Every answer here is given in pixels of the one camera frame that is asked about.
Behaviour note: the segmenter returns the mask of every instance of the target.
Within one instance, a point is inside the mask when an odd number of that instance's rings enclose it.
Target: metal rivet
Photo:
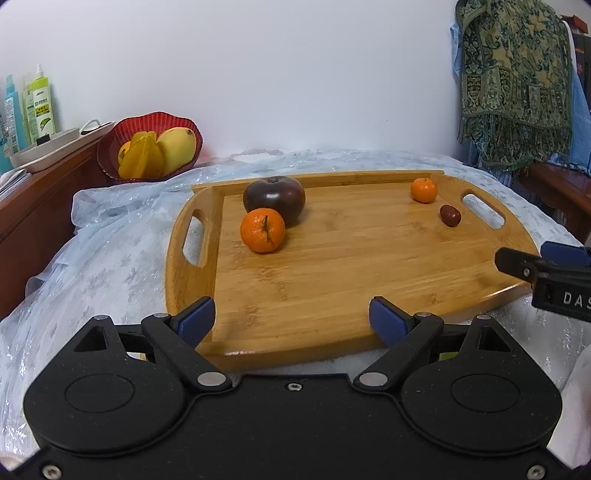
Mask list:
[[[47,480],[59,480],[61,478],[61,470],[55,465],[46,465],[41,469],[41,473]]]
[[[219,387],[226,381],[226,376],[220,372],[205,372],[197,377],[197,381],[204,387]]]
[[[540,480],[546,475],[546,468],[543,465],[534,465],[527,470],[527,480]]]
[[[381,387],[388,382],[388,377],[380,372],[367,372],[359,377],[359,382],[366,387]]]

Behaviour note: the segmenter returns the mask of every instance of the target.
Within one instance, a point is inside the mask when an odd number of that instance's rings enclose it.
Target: green patterned scarf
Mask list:
[[[539,0],[460,0],[462,127],[488,167],[514,171],[570,147],[569,34]]]

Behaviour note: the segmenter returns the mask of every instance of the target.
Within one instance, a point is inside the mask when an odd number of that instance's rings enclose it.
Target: tangerine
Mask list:
[[[242,219],[240,237],[257,254],[272,252],[285,239],[285,222],[277,210],[257,208]]]
[[[410,194],[417,202],[431,203],[437,197],[437,183],[427,178],[415,179]]]

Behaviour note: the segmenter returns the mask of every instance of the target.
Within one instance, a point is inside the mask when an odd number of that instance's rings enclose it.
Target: red bowl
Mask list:
[[[117,155],[121,145],[131,140],[134,133],[136,132],[150,132],[155,131],[156,135],[160,134],[169,128],[173,127],[186,127],[193,130],[195,137],[197,138],[197,148],[195,149],[195,155],[193,159],[185,163],[182,167],[176,169],[174,172],[169,173],[165,177],[161,177],[156,180],[147,179],[122,179],[119,177],[119,163],[117,162]],[[187,170],[191,170],[195,166],[195,162],[201,152],[203,146],[203,137],[197,125],[195,125],[188,118],[181,118],[179,116],[170,115],[165,112],[153,112],[148,115],[133,116],[126,118],[115,125],[114,129],[107,133],[103,138],[100,139],[99,145],[96,149],[96,161],[99,163],[105,174],[111,177],[115,183],[133,183],[137,181],[163,181],[168,180],[179,173],[183,173]]]

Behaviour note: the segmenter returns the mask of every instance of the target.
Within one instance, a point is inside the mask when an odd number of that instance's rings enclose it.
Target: tray handle hole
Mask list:
[[[187,231],[187,236],[185,237],[185,243],[183,245],[183,255],[187,262],[194,267],[199,266],[204,233],[205,228],[199,219],[196,217],[191,218],[189,230]]]
[[[493,210],[473,193],[466,195],[462,199],[462,203],[494,230],[501,228],[505,224],[505,219],[497,211]]]

